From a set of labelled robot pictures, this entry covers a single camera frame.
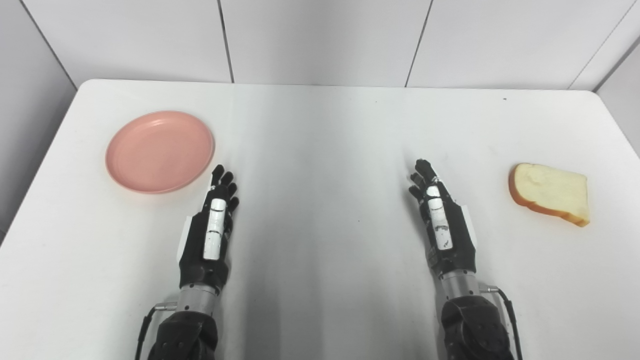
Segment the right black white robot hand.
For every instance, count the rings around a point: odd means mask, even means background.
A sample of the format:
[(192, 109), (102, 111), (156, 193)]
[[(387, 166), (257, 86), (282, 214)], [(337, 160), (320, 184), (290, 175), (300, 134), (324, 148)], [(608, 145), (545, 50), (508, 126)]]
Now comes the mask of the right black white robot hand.
[(429, 267), (437, 276), (454, 271), (476, 273), (476, 248), (462, 206), (454, 201), (429, 161), (417, 159), (414, 170), (408, 190), (425, 223)]

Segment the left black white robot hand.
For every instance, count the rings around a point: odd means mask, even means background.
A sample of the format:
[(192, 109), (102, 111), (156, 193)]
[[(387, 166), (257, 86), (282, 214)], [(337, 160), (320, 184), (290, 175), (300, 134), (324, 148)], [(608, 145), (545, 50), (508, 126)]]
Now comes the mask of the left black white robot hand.
[(227, 284), (226, 256), (233, 232), (233, 213), (240, 204), (234, 174), (218, 164), (211, 173), (202, 208), (191, 217), (180, 256), (179, 287), (204, 285), (219, 294)]

